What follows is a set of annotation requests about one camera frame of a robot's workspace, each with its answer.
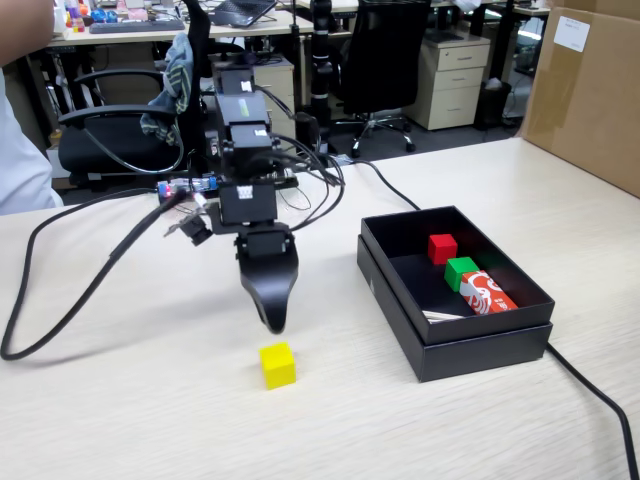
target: yellow cube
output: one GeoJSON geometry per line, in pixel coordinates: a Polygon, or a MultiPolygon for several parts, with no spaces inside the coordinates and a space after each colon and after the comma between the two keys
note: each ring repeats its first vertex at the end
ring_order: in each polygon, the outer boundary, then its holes
{"type": "Polygon", "coordinates": [[[296,365],[293,352],[286,342],[276,343],[260,349],[262,373],[267,382],[267,389],[282,387],[295,383],[296,365]]]}

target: white label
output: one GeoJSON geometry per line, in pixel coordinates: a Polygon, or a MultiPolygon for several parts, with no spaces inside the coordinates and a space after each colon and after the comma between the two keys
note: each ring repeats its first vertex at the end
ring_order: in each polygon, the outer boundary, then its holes
{"type": "Polygon", "coordinates": [[[253,185],[243,185],[236,187],[239,200],[251,200],[253,198],[253,185]]]}
{"type": "Polygon", "coordinates": [[[588,23],[582,23],[572,18],[560,17],[556,37],[553,41],[558,45],[582,53],[587,43],[590,28],[591,25],[588,23]]]}

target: chair armrest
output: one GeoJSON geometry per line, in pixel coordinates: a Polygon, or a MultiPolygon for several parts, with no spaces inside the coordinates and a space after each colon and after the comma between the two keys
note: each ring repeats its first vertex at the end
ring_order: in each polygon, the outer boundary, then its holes
{"type": "Polygon", "coordinates": [[[153,78],[156,82],[160,84],[160,88],[162,88],[162,72],[156,72],[154,70],[143,70],[141,68],[115,68],[113,70],[103,70],[101,72],[93,72],[87,73],[86,75],[80,75],[76,77],[74,82],[84,83],[91,82],[98,78],[103,77],[114,77],[116,75],[144,75],[146,77],[153,78]]]}
{"type": "Polygon", "coordinates": [[[166,107],[156,107],[153,105],[109,105],[107,107],[84,108],[76,112],[61,116],[58,122],[62,125],[73,125],[84,128],[84,121],[91,117],[105,117],[107,115],[142,115],[148,113],[164,122],[170,124],[176,118],[176,113],[166,107]]]}

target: white table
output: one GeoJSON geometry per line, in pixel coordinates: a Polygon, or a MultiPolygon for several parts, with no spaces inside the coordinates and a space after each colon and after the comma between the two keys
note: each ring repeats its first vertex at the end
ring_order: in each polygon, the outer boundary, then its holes
{"type": "MultiPolygon", "coordinates": [[[[211,25],[209,38],[222,37],[252,37],[266,35],[286,35],[291,33],[289,25],[293,23],[291,13],[284,10],[269,12],[269,16],[276,19],[275,22],[265,18],[248,28],[232,28],[211,25]]],[[[300,26],[300,33],[311,33],[313,24],[303,18],[298,17],[297,23],[300,26]]],[[[135,43],[135,42],[158,42],[162,40],[173,40],[181,31],[188,33],[189,25],[185,30],[168,32],[133,32],[133,33],[101,33],[91,34],[87,28],[82,33],[69,32],[64,40],[54,40],[49,47],[66,47],[75,45],[107,45],[114,43],[135,43]]]]}
{"type": "Polygon", "coordinates": [[[528,8],[518,7],[517,5],[513,7],[513,11],[528,17],[548,17],[551,13],[551,9],[546,7],[540,7],[537,10],[530,10],[528,8]]]}
{"type": "MultiPolygon", "coordinates": [[[[493,3],[504,3],[505,0],[482,0],[485,5],[493,3]]],[[[299,7],[311,8],[311,0],[296,0],[299,7]]],[[[443,2],[431,2],[433,8],[452,7],[453,2],[445,0],[443,2]]],[[[331,13],[351,13],[358,11],[358,0],[331,0],[331,13]]]]}
{"type": "MultiPolygon", "coordinates": [[[[556,300],[553,344],[637,439],[640,200],[521,139],[377,165],[424,208],[457,205],[556,300]]],[[[366,166],[344,171],[343,203],[296,234],[280,337],[240,286],[232,236],[162,238],[177,212],[145,233],[58,338],[0,364],[3,478],[626,479],[617,418],[549,355],[417,383],[355,256],[362,217],[408,206],[366,166]],[[258,349],[283,340],[298,380],[267,391],[258,349]]],[[[301,180],[317,205],[324,188],[301,180]]],[[[106,202],[42,232],[16,349],[155,204],[106,202]]],[[[52,213],[0,218],[2,318],[27,238],[52,213]]]]}

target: laptop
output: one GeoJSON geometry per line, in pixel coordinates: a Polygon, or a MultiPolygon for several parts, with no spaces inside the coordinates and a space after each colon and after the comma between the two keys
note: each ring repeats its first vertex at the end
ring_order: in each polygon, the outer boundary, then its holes
{"type": "Polygon", "coordinates": [[[248,27],[275,6],[275,0],[225,0],[209,13],[209,19],[214,25],[248,27]]]}

